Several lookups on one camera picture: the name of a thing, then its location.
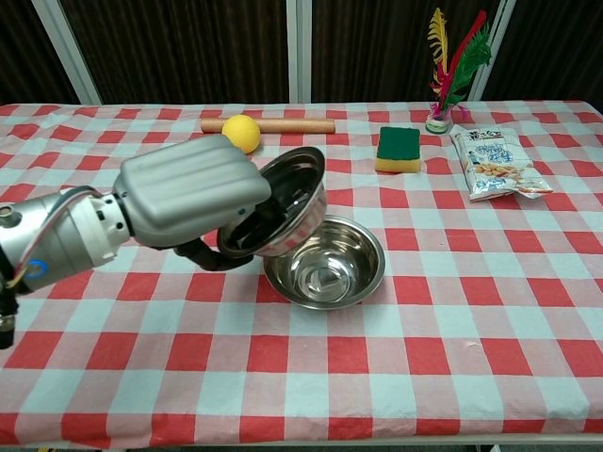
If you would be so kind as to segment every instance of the green feather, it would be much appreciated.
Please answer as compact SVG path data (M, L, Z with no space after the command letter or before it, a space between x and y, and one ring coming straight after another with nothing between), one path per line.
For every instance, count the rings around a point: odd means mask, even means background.
M450 84L448 96L446 96L446 100L444 101L443 111L446 111L449 106L457 105L461 102L465 97L464 89L471 83L473 74L479 66L483 63L490 64L492 53L488 45L489 35L490 29L488 26L485 26L467 44Z

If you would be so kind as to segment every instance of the bowl rim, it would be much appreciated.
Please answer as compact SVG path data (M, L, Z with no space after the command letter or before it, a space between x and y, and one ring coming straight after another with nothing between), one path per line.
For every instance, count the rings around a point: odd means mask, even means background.
M284 256L283 255L266 256L266 257L264 257L264 263L263 263L264 273L266 274L268 281L274 290L276 290L280 295L282 295L283 297L285 297L286 299L288 299L289 301L291 301L295 304L301 305L304 308L313 309L313 310L317 310L317 311L332 311L335 309L347 308L348 306L352 306L354 304L359 303L360 301L362 301L363 299L365 299L366 297L371 295L375 290L377 290L377 288L379 287L379 285L381 284L381 282L383 280L383 274L385 272L385 252L383 251L383 246L382 246L381 242L377 239L377 237L375 236L374 233L372 233L368 228L366 228L362 224L360 224L352 219L340 217L340 216L336 216L336 215L326 215L324 220L322 221L322 223L320 223L320 225L318 226L317 229L319 229L322 226L322 224L325 222L343 224L349 228L352 228L353 230L356 230L357 232L361 233L368 240L368 242L370 243L372 248L377 253L377 268L375 269L375 273L374 273L373 277L371 278L369 284L364 289L362 289L360 292L358 292L357 294L354 294L353 296L348 297L348 298L340 299L340 300L336 301L335 303L321 303L318 301L312 301L312 300L298 297L296 294L289 292L289 291L287 291L286 293L283 293L283 291L279 289L279 287L282 287L282 286L279 284L279 286L277 287L276 281L274 281L276 279L270 276L273 273L269 273L268 269L269 269L269 264L272 260L277 260Z

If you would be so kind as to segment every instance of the red feather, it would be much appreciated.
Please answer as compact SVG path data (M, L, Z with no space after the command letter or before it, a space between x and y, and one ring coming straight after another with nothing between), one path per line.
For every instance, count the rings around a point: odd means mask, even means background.
M473 39L475 34L478 31L480 31L480 28L483 27L485 22L486 22L486 11L484 11L482 9L478 13L478 17L476 17L475 22L473 23L473 25L471 26L471 29L469 30L469 33L467 33L467 36L464 37L463 42L461 42L461 45L455 52L454 57L452 58L452 61L450 62L450 67L448 68L448 74L446 75L446 78L442 82L442 90L440 91L440 102L438 104L438 109L441 109L444 107L444 101L446 100L446 96L448 96L448 90L450 89L452 80L454 80L454 73L456 73L456 68L459 65L459 61L461 60L461 56L463 55L465 47Z
M437 70L435 71L434 81L432 82L433 90L442 88L442 83L444 82L445 76L446 74L444 73L444 69L442 68L442 61L440 61L439 63L437 63Z

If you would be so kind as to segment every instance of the yellow feather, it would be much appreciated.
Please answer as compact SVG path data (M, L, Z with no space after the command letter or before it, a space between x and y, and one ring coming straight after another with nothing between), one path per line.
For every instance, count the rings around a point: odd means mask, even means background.
M446 19L440 8L436 8L433 12L432 21L430 22L430 31L427 35L427 40L433 40L430 48L433 47L433 62L437 64L442 62L444 73L448 72L448 37L446 36Z

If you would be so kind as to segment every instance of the wooden rolling pin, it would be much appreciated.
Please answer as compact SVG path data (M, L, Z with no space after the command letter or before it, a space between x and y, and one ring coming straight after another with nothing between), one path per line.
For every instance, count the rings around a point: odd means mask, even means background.
M204 133L220 133L228 118L201 119ZM333 134L335 121L303 118L254 118L263 134Z

